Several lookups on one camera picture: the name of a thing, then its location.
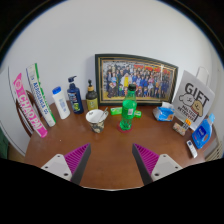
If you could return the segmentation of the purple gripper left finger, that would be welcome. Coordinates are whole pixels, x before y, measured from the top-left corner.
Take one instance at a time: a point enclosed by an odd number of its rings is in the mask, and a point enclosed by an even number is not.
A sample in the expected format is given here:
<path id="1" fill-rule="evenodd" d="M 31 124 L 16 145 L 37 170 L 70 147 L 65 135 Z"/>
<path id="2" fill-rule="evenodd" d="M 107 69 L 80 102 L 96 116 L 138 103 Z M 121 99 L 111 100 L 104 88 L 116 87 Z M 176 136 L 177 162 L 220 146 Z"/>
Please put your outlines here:
<path id="1" fill-rule="evenodd" d="M 87 143 L 66 155 L 56 154 L 42 169 L 79 185 L 90 154 L 91 145 Z"/>

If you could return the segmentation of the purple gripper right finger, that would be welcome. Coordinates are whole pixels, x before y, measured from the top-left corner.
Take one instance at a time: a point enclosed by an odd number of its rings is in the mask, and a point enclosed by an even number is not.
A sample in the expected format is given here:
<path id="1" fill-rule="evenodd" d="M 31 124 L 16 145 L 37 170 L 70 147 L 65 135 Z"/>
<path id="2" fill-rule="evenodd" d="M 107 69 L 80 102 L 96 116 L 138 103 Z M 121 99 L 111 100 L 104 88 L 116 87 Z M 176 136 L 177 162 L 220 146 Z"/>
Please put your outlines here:
<path id="1" fill-rule="evenodd" d="M 136 160 L 144 185 L 182 169 L 169 155 L 158 155 L 136 143 L 132 146 L 132 154 Z"/>

